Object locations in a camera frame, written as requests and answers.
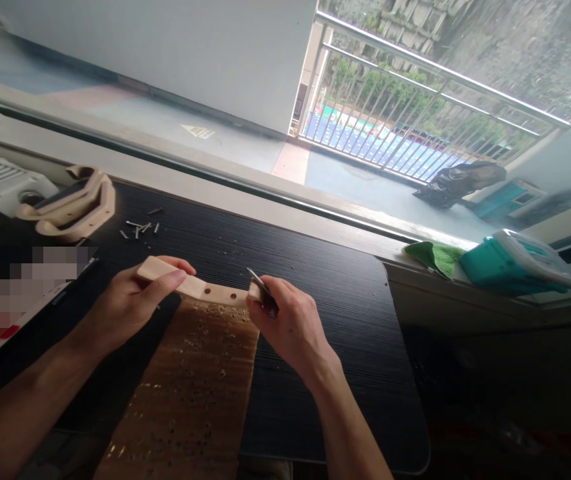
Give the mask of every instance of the plastic box lid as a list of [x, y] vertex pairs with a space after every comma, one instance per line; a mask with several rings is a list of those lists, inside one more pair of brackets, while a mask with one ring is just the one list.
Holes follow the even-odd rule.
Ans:
[[497, 231], [493, 237], [531, 276], [571, 289], [571, 269], [549, 245], [507, 229]]

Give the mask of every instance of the metal tool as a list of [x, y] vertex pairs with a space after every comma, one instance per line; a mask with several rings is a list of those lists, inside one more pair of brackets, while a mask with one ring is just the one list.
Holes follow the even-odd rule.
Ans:
[[250, 273], [250, 275], [252, 275], [252, 279], [257, 283], [259, 288], [263, 290], [263, 293], [265, 294], [265, 301], [263, 301], [263, 307], [266, 310], [270, 311], [272, 317], [276, 316], [276, 314], [279, 312], [279, 306], [277, 305], [277, 302], [274, 300], [274, 297], [270, 293], [270, 289], [263, 283], [263, 280], [261, 280], [259, 276], [256, 273], [254, 273], [254, 271], [250, 267], [246, 268], [247, 271]]

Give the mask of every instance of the black ribbed mat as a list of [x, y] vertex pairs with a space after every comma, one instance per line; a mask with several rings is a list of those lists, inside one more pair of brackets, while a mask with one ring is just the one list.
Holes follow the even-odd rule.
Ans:
[[[426, 423], [414, 386], [384, 267], [372, 255], [245, 218], [115, 183], [117, 212], [92, 235], [97, 268], [70, 298], [39, 314], [0, 350], [0, 387], [82, 318], [109, 279], [147, 255], [190, 261], [208, 282], [246, 289], [246, 267], [284, 277], [310, 293], [354, 396], [392, 470], [417, 473], [429, 458]], [[163, 207], [161, 214], [146, 213]], [[141, 242], [126, 242], [125, 221], [160, 222]], [[347, 234], [373, 235], [344, 227]], [[32, 226], [12, 220], [0, 245], [51, 245]], [[95, 371], [57, 426], [108, 439], [178, 305], [172, 295], [150, 323]], [[242, 452], [323, 461], [318, 413], [294, 371], [261, 337]]]

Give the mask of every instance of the pixelated area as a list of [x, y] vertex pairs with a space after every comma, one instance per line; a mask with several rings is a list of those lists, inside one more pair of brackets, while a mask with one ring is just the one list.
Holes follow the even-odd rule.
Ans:
[[[78, 278], [96, 251], [87, 247], [26, 247], [24, 250], [28, 250], [27, 257], [32, 262], [9, 263], [4, 269], [9, 278], [0, 278], [0, 346]], [[0, 258], [25, 258], [18, 253], [0, 253]]]

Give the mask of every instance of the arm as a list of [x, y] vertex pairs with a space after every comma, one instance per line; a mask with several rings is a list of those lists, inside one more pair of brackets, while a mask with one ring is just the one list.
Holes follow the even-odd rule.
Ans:
[[282, 279], [263, 276], [279, 306], [276, 319], [248, 299], [250, 318], [300, 375], [316, 402], [332, 480], [393, 480], [376, 440], [327, 343], [314, 299]]
[[145, 288], [138, 266], [118, 273], [68, 336], [0, 390], [0, 480], [17, 476], [101, 360], [147, 323], [187, 273], [196, 273], [185, 260], [161, 259], [183, 270]]

